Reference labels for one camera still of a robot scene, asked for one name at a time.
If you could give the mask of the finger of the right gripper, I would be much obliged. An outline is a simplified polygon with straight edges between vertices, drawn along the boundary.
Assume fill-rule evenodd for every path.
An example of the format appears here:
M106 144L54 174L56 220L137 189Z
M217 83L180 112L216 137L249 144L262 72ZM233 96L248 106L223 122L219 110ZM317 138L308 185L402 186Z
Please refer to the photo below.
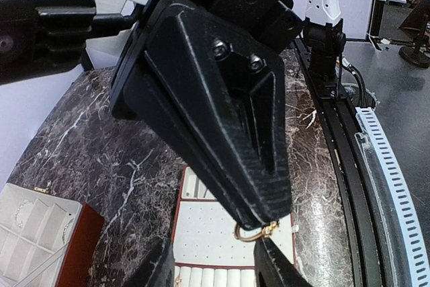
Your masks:
M198 144L191 128L179 115L171 98L144 57L144 33L134 28L120 54L110 83L112 116L143 121L199 176L237 224L249 228L249 213L227 178Z
M162 0L150 20L146 62L239 195L248 229L288 215L292 193L279 55L187 0Z

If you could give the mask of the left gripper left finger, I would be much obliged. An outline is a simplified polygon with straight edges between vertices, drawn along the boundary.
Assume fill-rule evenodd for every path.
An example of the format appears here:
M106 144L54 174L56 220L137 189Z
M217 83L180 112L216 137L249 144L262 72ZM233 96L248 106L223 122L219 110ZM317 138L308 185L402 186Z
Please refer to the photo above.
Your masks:
M159 241L124 283L125 287L174 286L175 260L170 238Z

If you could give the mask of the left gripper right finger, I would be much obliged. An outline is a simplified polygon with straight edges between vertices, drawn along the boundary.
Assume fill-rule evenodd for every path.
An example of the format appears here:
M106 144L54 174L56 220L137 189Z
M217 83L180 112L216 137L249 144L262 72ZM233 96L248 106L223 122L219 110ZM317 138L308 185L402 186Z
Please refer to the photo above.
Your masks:
M296 287L309 284L270 238L258 239L254 247L256 286Z

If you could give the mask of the red jewelry tray cream insert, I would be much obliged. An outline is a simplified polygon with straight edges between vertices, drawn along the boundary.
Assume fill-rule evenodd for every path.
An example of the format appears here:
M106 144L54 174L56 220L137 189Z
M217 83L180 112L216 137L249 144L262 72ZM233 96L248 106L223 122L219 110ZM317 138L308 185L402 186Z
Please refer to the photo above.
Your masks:
M254 243L234 238L236 222L189 166L181 176L172 229L174 286L255 286Z

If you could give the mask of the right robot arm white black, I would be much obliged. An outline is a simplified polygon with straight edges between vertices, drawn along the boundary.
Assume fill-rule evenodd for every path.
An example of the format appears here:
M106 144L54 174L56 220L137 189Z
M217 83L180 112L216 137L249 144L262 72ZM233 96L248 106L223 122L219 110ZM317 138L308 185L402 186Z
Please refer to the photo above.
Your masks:
M311 48L334 92L346 43L339 0L133 0L130 15L96 0L1 0L1 83L70 71L90 39L130 35L110 83L112 116L143 121L195 172L236 223L289 215L282 52Z

